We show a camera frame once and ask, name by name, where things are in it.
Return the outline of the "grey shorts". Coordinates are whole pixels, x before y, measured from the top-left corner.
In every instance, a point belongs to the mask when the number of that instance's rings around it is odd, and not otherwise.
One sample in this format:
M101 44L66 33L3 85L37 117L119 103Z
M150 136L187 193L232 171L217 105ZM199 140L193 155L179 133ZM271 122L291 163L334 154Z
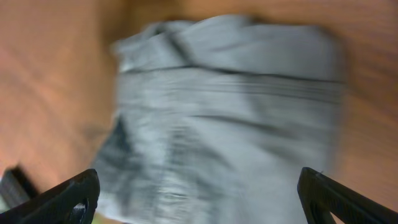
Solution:
M341 50L314 26L225 15L120 40L98 213L124 223L305 223L303 167L327 170Z

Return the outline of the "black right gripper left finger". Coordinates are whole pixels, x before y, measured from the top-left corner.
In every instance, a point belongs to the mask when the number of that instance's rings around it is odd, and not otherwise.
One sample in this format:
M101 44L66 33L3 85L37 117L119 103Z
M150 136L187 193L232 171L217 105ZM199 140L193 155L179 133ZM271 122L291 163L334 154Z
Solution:
M39 192L29 201L1 212L1 224L91 224L99 195L97 172L87 169Z

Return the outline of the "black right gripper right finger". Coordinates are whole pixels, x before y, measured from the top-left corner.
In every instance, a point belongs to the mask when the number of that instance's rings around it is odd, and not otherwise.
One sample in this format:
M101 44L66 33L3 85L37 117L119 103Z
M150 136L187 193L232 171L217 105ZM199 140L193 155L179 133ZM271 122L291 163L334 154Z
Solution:
M333 179L304 167L297 184L309 224L394 224L397 212L345 187Z

